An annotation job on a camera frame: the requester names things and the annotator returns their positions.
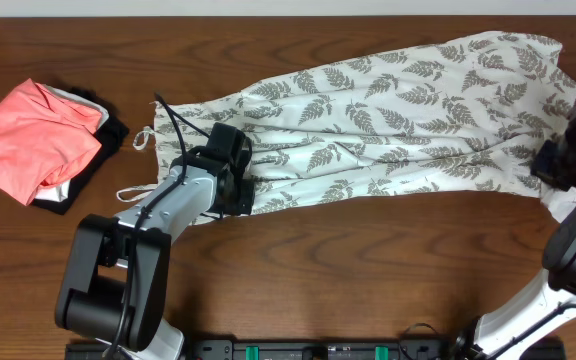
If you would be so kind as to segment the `pink garment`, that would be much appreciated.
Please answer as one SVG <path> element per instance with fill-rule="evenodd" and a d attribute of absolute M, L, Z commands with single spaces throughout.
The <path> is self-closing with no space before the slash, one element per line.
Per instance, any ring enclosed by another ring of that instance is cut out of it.
<path fill-rule="evenodd" d="M 28 79 L 0 102 L 0 190 L 23 205 L 56 193 L 102 148 L 100 105 Z"/>

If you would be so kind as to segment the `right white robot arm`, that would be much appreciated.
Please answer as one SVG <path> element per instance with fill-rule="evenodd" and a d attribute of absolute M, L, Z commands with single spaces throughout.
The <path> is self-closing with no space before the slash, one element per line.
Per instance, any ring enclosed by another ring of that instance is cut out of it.
<path fill-rule="evenodd" d="M 576 188 L 576 99 L 568 127 L 548 140 L 531 172 L 559 189 Z M 453 359 L 563 359 L 565 348 L 551 332 L 576 319 L 576 207 L 548 240 L 540 272 L 511 300 L 464 330 L 451 349 Z"/>

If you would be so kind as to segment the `white fern print dress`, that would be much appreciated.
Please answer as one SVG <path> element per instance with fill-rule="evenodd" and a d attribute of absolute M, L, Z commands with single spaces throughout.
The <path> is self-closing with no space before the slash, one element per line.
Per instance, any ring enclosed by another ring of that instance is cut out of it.
<path fill-rule="evenodd" d="M 165 176 L 217 123 L 252 142 L 254 214 L 363 196 L 491 191 L 539 199 L 557 220 L 576 190 L 530 172 L 561 136 L 576 82 L 561 44 L 489 31 L 339 61 L 258 81 L 225 97 L 157 107 L 136 149 L 153 144 Z"/>

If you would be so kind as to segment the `black garment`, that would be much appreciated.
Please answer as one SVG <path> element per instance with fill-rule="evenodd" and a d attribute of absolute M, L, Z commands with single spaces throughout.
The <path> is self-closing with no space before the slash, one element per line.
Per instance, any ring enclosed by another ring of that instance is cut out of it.
<path fill-rule="evenodd" d="M 80 87 L 61 90 L 50 86 L 48 90 L 59 97 L 97 109 L 102 114 L 98 129 L 94 133 L 101 148 L 90 163 L 68 182 L 40 191 L 31 202 L 33 207 L 64 215 L 104 162 L 119 151 L 129 134 L 129 128 L 118 119 L 116 106 L 92 90 Z"/>

